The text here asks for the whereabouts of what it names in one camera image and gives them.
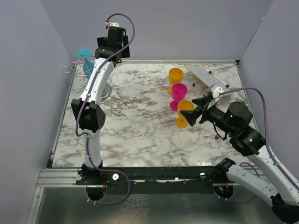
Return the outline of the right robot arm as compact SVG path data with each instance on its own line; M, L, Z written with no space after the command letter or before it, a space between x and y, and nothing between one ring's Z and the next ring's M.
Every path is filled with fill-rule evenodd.
M266 146L265 138L249 123L253 114L243 102L231 103L226 112L216 105L209 107L209 97L194 99L194 110L185 109L180 113L193 126L198 117L199 123L211 122L229 135L232 147L254 163L268 181L264 181L245 171L232 160L222 160L215 170L219 182L231 180L263 199L273 213L287 224L299 220L299 181Z

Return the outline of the blue wine glass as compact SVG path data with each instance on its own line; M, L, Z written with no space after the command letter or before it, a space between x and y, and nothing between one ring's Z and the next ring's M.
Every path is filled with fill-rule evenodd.
M80 49L77 52L77 57L83 60L83 72L87 79L90 78L94 68L94 63L88 60L90 56L91 51L89 49Z

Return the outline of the pink wine glass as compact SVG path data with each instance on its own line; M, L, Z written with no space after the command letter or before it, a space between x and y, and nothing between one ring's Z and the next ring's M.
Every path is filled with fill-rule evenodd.
M170 108L173 111L177 111L179 102L184 100L184 98L187 95L187 92L188 92L187 86L184 85L183 83L177 83L172 86L171 97L173 100L170 103Z

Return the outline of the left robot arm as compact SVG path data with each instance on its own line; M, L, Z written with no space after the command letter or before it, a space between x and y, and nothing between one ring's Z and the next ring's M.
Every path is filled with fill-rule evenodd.
M71 108L76 119L76 130L81 129L85 139L85 159L78 176L81 181L98 184L103 180L102 157L100 155L100 131L106 115L100 107L102 93L110 74L123 57L129 57L126 30L119 23L109 23L107 36L97 39L95 62L89 81L79 99L73 99Z

